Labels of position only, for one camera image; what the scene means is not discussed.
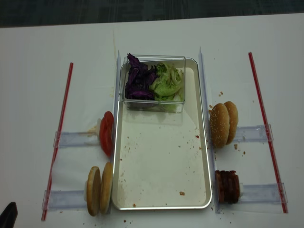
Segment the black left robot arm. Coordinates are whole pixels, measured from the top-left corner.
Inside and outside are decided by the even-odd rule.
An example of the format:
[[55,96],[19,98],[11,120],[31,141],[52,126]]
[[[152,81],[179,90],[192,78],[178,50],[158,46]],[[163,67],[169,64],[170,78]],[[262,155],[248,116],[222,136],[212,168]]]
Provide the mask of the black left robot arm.
[[0,215],[0,228],[14,228],[17,216],[16,202],[9,203]]

